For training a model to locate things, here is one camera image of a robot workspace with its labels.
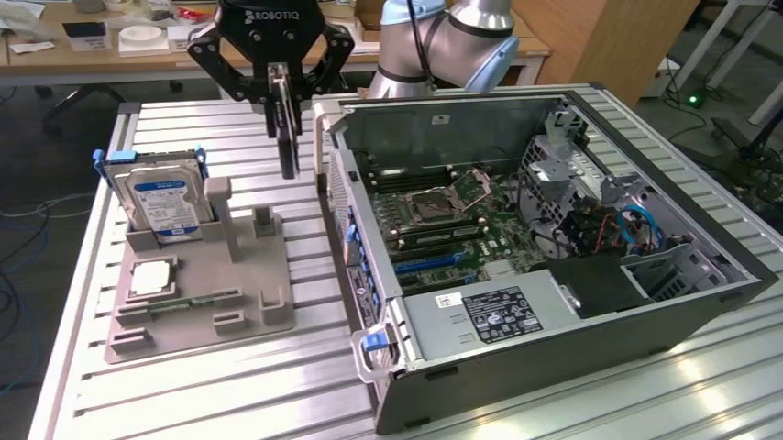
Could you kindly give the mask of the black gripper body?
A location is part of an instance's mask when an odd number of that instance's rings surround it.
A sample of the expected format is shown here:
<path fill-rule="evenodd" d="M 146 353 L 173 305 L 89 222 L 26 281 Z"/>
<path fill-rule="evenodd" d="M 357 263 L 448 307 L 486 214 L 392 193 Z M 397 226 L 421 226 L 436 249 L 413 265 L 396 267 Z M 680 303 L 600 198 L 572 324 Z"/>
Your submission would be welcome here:
<path fill-rule="evenodd" d="M 320 61 L 306 74 L 302 59 L 324 29 L 325 18 L 316 1 L 218 1 L 214 16 L 222 38 L 264 77 L 269 63 L 284 62 L 292 74 L 320 77 Z"/>

